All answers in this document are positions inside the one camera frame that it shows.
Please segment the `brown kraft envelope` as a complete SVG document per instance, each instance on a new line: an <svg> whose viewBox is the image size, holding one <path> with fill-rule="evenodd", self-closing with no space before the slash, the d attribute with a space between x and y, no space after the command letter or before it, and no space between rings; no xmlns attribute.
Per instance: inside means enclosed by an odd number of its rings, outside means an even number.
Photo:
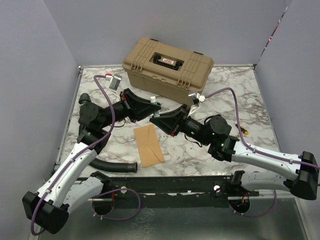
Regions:
<svg viewBox="0 0 320 240"><path fill-rule="evenodd" d="M165 162L153 124L133 129L140 162L143 168Z"/></svg>

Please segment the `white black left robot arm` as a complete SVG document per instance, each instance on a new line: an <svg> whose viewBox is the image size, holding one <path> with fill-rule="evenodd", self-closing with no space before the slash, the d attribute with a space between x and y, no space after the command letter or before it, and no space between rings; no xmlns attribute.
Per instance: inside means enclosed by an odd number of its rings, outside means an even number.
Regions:
<svg viewBox="0 0 320 240"><path fill-rule="evenodd" d="M87 93L79 98L79 135L67 159L36 192L28 191L22 198L32 235L44 231L59 232L69 218L72 204L67 196L82 171L106 146L115 123L125 118L137 122L161 109L161 104L123 90L116 103L103 108L91 101Z"/></svg>

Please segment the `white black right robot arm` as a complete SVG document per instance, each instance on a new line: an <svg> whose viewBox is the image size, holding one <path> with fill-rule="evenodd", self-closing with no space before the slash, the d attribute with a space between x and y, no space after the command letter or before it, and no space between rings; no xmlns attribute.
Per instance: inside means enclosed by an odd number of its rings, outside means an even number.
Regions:
<svg viewBox="0 0 320 240"><path fill-rule="evenodd" d="M220 114L207 117L204 123L200 123L189 116L189 111L189 107L182 105L153 116L149 121L172 137L183 133L207 146L207 152L215 160L266 170L244 172L241 178L231 181L229 189L234 195L240 196L247 190L282 190L304 200L316 200L320 167L312 153L289 154L248 144L244 139L230 135L232 127Z"/></svg>

